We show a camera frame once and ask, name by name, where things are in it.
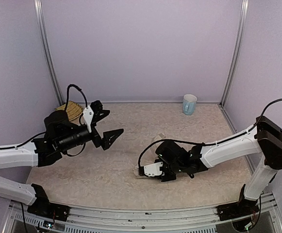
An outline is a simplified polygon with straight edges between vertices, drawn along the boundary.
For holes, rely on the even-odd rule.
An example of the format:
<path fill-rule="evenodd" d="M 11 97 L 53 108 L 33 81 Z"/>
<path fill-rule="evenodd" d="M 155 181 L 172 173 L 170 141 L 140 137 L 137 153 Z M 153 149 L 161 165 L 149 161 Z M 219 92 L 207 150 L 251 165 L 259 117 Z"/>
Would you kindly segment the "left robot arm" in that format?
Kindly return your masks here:
<path fill-rule="evenodd" d="M 93 142 L 96 148 L 107 150 L 121 136 L 123 129 L 111 130 L 100 135 L 97 123 L 110 114 L 97 100 L 84 108 L 82 124 L 68 119 L 65 110 L 52 112 L 45 118 L 43 133 L 18 145 L 0 146 L 0 169 L 12 167 L 44 167 L 53 165 L 68 151 L 77 146 Z M 0 176 L 0 197 L 18 201 L 27 206 L 48 203 L 48 196 L 42 186 L 23 184 Z"/>

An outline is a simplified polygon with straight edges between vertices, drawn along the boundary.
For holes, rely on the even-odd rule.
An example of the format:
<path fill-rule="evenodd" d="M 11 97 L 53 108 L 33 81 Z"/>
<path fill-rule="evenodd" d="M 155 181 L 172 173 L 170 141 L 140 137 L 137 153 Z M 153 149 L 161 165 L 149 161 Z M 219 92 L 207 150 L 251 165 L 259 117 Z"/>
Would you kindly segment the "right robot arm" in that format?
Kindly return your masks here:
<path fill-rule="evenodd" d="M 186 151 L 172 140 L 166 140 L 155 152 L 157 160 L 145 168 L 145 175 L 159 177 L 163 182 L 176 179 L 178 173 L 207 171 L 223 162 L 251 154 L 261 160 L 250 181 L 244 185 L 240 198 L 256 201 L 273 177 L 282 169 L 282 128 L 265 116 L 256 119 L 253 129 L 247 128 L 233 136 L 209 145 L 195 145 Z"/>

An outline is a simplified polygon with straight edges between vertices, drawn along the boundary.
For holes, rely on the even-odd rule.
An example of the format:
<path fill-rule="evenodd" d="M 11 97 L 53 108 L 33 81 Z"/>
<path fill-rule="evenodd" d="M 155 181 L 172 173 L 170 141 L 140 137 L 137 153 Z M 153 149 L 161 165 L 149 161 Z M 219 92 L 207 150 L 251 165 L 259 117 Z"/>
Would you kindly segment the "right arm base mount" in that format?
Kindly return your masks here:
<path fill-rule="evenodd" d="M 239 218 L 260 211 L 260 207 L 258 207 L 257 205 L 258 202 L 257 200 L 245 199 L 244 196 L 245 186 L 246 185 L 244 184 L 241 188 L 238 201 L 217 206 L 216 209 L 220 221 Z"/>

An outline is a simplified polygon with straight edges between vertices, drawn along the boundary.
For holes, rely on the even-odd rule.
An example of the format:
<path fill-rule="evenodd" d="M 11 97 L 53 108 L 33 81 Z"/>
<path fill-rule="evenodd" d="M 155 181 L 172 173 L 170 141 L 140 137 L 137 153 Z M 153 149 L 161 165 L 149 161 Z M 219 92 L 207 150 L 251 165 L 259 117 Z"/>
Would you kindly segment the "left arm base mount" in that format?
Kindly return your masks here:
<path fill-rule="evenodd" d="M 27 212 L 37 216 L 66 222 L 70 207 L 50 202 L 42 186 L 34 183 L 31 186 L 34 188 L 36 200 L 33 204 L 28 205 Z"/>

